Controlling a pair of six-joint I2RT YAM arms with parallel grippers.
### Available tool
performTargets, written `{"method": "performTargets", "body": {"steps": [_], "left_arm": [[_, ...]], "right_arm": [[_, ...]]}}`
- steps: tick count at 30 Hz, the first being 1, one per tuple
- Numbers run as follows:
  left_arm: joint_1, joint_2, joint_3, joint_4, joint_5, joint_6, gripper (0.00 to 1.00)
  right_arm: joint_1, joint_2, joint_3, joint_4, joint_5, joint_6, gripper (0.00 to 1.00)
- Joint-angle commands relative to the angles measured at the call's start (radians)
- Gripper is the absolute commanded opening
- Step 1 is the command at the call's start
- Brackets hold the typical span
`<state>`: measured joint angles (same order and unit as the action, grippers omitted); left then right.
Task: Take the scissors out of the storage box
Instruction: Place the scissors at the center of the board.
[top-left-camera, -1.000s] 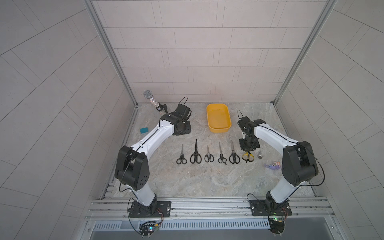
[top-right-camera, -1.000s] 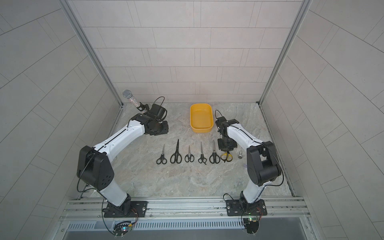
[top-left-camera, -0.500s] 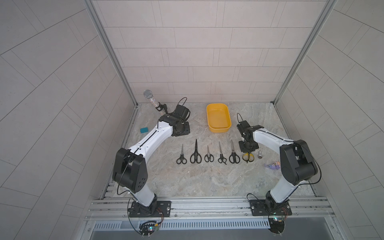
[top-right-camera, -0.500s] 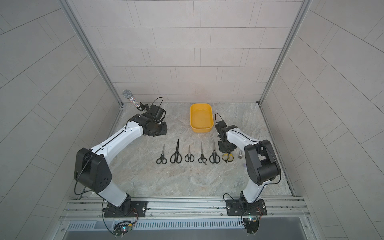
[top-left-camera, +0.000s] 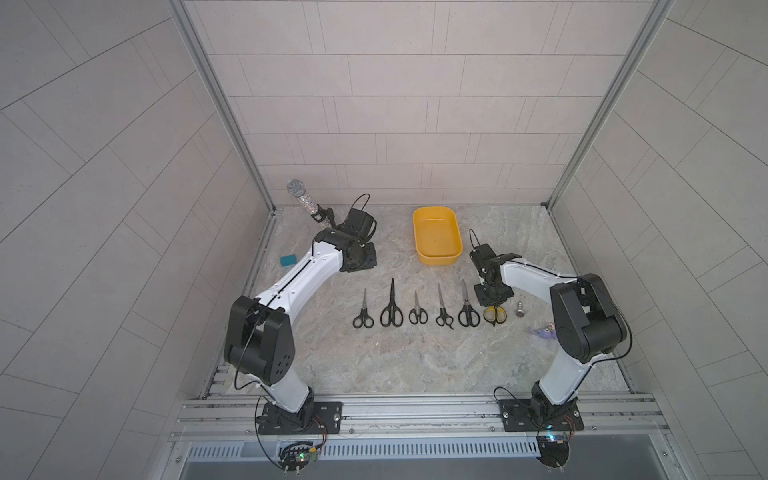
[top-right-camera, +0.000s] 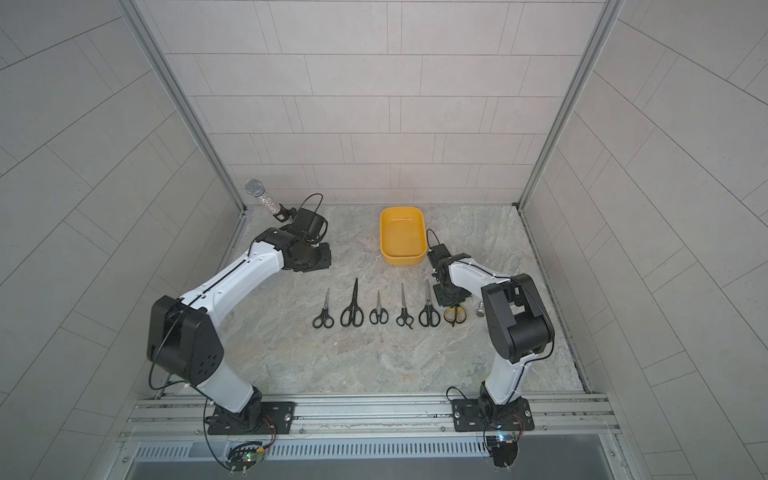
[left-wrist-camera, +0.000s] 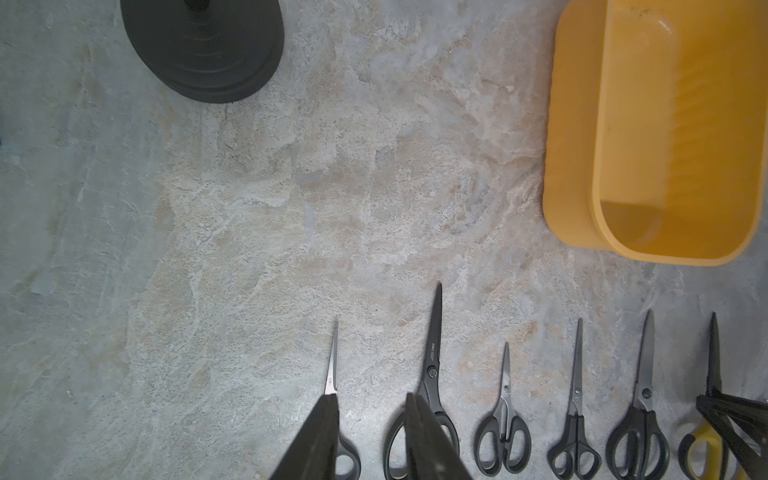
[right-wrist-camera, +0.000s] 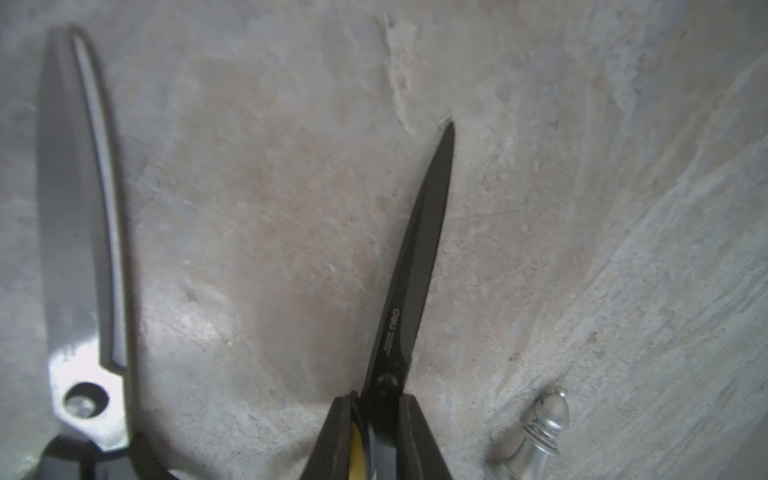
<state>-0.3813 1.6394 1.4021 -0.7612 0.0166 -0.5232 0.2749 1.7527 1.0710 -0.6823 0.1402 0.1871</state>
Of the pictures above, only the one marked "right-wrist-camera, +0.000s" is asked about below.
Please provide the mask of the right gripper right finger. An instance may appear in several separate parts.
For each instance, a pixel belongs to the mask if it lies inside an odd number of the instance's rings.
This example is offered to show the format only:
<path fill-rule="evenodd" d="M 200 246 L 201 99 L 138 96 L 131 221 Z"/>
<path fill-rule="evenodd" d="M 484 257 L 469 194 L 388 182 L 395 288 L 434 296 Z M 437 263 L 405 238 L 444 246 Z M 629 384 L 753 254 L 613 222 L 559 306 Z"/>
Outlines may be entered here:
<path fill-rule="evenodd" d="M 398 480 L 452 480 L 415 396 L 399 399 L 397 425 Z"/>

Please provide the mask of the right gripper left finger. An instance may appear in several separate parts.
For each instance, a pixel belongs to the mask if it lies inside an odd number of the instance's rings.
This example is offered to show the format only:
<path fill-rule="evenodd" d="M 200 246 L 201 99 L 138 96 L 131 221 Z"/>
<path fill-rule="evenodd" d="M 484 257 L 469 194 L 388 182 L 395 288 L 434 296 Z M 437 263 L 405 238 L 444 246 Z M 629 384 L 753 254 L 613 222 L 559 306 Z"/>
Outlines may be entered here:
<path fill-rule="evenodd" d="M 301 480 L 359 478 L 359 425 L 355 392 L 336 397 L 326 415 Z"/>

